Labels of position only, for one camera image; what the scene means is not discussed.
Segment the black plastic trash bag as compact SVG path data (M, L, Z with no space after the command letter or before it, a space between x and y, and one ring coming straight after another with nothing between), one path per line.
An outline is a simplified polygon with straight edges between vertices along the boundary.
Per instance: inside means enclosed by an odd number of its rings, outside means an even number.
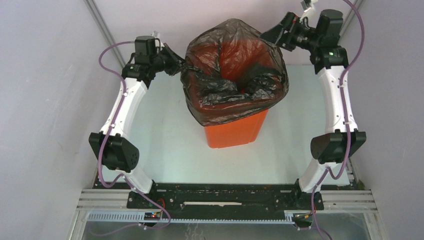
M188 110L204 127L268 110L289 92L280 48L237 18L223 21L188 44L180 80Z

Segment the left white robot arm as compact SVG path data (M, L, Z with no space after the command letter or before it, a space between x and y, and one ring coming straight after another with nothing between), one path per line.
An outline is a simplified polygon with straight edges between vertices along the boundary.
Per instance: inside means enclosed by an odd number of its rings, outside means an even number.
M138 36L134 41L134 52L122 72L113 71L120 81L119 92L112 110L99 132L89 135L89 144L97 158L98 179L106 188L103 168L117 173L134 192L141 192L138 201L145 208L153 208L158 194L152 191L154 181L139 165L140 152L129 141L135 113L157 73L174 76L182 69L184 59L163 43L156 33Z

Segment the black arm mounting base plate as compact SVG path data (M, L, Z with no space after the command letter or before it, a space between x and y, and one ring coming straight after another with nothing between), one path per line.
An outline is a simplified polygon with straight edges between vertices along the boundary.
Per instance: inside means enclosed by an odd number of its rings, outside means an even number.
M285 220L288 211L323 210L320 192L295 184L157 183L148 199L131 191L128 209L152 210L157 203L171 218L201 220Z

